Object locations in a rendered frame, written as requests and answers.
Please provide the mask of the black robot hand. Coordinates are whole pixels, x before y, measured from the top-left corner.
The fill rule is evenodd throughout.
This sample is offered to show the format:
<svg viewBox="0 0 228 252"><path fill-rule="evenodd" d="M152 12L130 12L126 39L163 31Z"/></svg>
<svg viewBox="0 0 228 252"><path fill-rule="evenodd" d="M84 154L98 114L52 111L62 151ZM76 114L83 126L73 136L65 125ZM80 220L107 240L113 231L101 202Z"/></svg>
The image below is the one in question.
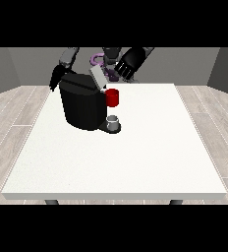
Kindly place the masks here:
<svg viewBox="0 0 228 252"><path fill-rule="evenodd" d="M142 47L130 48L115 66L115 72L129 81L145 61L145 51Z"/></svg>
<svg viewBox="0 0 228 252"><path fill-rule="evenodd" d="M52 72L49 88L54 91L61 78L66 74L66 68L63 65L57 65Z"/></svg>

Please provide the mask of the pale grey machine lid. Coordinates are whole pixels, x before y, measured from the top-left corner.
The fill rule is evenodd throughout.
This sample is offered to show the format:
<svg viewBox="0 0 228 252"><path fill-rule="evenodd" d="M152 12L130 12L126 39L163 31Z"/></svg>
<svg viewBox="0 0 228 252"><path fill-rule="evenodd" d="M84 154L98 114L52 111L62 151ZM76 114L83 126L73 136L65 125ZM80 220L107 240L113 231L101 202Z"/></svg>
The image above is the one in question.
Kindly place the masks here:
<svg viewBox="0 0 228 252"><path fill-rule="evenodd" d="M107 79L102 72L99 65L95 65L89 69L91 76L93 77L97 87L102 90L108 83Z"/></svg>

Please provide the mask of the red pod holder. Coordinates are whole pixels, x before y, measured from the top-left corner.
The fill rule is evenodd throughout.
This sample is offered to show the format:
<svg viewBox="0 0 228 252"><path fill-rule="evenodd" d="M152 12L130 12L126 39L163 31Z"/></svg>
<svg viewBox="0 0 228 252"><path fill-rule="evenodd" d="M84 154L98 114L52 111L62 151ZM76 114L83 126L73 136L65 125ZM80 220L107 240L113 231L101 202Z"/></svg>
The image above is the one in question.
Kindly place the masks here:
<svg viewBox="0 0 228 252"><path fill-rule="evenodd" d="M109 107L115 107L119 104L119 91L116 89L108 89L105 92L106 105Z"/></svg>

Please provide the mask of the black coffee machine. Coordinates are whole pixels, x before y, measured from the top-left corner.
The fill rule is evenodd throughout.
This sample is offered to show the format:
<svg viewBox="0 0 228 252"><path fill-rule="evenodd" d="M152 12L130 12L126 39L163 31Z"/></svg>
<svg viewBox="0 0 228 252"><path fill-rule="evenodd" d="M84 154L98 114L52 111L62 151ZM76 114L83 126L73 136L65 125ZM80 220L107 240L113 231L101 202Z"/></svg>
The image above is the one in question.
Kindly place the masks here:
<svg viewBox="0 0 228 252"><path fill-rule="evenodd" d="M109 134L121 131L107 129L107 106L105 92L97 88L91 75L66 74L59 83L66 120L72 126L88 131L102 130Z"/></svg>

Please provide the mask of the small grey cup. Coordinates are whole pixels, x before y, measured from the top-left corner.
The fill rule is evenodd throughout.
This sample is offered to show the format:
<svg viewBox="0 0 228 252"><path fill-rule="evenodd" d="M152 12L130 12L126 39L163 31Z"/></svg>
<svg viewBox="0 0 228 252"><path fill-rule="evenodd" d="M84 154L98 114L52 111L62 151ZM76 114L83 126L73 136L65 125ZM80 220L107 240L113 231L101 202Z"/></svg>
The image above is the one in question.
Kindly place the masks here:
<svg viewBox="0 0 228 252"><path fill-rule="evenodd" d="M119 119L116 115L109 115L106 118L107 129L110 131L115 131L119 127Z"/></svg>

